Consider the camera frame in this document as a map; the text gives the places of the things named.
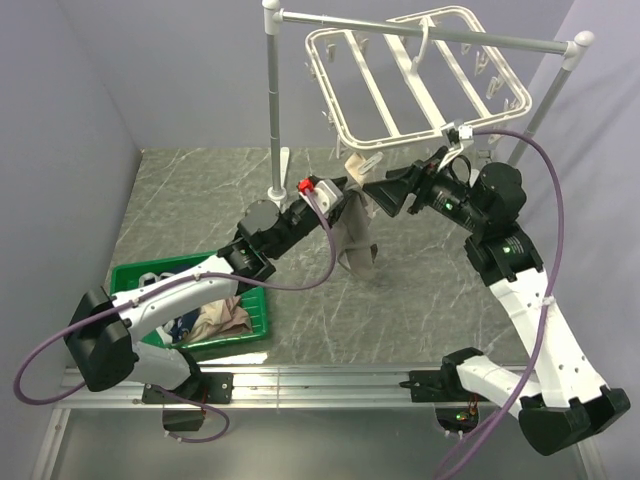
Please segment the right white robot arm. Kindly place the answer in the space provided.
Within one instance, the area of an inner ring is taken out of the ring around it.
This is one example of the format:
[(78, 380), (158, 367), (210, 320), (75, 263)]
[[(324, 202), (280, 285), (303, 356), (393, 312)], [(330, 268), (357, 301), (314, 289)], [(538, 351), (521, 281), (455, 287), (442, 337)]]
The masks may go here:
[(469, 262), (535, 362), (536, 378), (526, 382), (509, 412), (539, 454), (549, 456), (599, 434), (630, 409), (626, 392), (610, 387), (593, 368), (546, 292), (542, 258), (517, 223), (526, 201), (517, 169), (490, 163), (463, 182), (451, 168), (416, 161), (365, 183), (364, 191), (391, 217), (413, 195), (409, 213), (431, 207), (469, 231)]

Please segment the taupe beige underwear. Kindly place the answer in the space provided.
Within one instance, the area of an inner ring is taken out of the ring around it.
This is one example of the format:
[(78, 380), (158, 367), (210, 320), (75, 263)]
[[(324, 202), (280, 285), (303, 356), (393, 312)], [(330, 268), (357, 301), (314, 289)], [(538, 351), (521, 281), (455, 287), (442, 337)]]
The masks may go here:
[(347, 184), (344, 208), (332, 226), (338, 264), (351, 275), (370, 281), (375, 276), (378, 246), (373, 240), (370, 225), (374, 218), (373, 200), (362, 187), (373, 170), (364, 172), (366, 159), (353, 153), (345, 162)]

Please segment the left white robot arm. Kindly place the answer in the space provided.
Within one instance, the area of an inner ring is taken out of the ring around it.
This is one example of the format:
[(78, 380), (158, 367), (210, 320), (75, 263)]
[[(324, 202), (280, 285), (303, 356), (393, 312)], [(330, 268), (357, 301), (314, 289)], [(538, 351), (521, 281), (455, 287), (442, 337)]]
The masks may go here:
[(142, 339), (182, 314), (206, 304), (268, 287), (273, 261), (316, 227), (330, 229), (346, 204), (344, 177), (301, 181), (300, 192), (286, 210), (258, 200), (238, 222), (234, 239), (197, 265), (152, 285), (109, 296), (101, 287), (81, 298), (64, 342), (85, 386), (108, 390), (124, 380), (165, 388), (189, 402), (202, 388), (195, 362), (176, 350)]

